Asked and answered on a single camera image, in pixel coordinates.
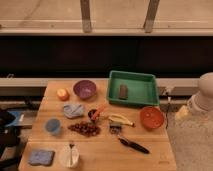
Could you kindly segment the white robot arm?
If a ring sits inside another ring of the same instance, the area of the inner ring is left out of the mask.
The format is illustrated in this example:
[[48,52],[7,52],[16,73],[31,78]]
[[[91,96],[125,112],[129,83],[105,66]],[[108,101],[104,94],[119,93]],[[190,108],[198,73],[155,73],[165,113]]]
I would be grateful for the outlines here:
[[203,74],[198,80],[198,92],[187,102],[188,110],[204,114],[213,110],[213,72]]

